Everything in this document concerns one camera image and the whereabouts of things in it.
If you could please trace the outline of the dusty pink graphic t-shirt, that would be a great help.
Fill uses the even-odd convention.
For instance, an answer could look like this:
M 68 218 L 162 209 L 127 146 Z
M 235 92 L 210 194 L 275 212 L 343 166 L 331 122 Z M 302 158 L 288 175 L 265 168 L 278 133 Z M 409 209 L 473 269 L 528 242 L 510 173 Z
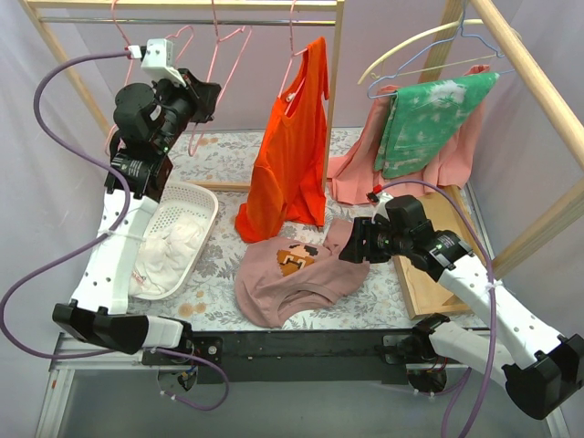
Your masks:
M 247 247 L 235 277 L 235 299 L 253 324 L 280 329 L 305 310 L 330 308 L 357 292 L 370 272 L 367 263 L 339 259 L 352 224 L 332 221 L 322 244 L 276 236 Z

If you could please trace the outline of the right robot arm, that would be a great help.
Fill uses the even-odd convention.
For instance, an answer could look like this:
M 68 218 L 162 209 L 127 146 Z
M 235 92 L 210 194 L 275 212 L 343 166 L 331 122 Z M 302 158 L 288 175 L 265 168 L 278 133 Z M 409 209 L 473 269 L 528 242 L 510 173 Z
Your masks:
M 368 193 L 371 217 L 355 218 L 339 257 L 360 264 L 404 256 L 435 283 L 461 299 L 490 329 L 493 341 L 433 315 L 416 325 L 414 355 L 441 356 L 481 371 L 504 387 L 527 416 L 543 420 L 583 386 L 583 338 L 566 337 L 536 317 L 502 284 L 488 278 L 472 247 L 450 230 L 435 230 L 422 203 L 411 195 Z

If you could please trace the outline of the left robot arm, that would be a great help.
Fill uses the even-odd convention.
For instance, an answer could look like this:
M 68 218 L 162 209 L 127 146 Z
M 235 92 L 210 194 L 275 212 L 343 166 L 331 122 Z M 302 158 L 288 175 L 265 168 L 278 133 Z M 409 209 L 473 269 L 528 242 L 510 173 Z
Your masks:
M 169 182 L 168 152 L 189 123 L 212 119 L 221 87 L 202 82 L 187 68 L 152 74 L 152 83 L 132 83 L 115 98 L 117 137 L 126 146 L 113 154 L 106 178 L 101 232 L 69 303 L 54 307 L 53 321 L 75 339 L 134 354 L 162 349 L 176 365 L 194 353 L 190 324 L 174 318 L 130 315 L 130 275 L 139 241 L 157 225 L 175 223 L 180 213 L 203 222 L 203 239 L 214 227 L 218 200 L 189 182 Z

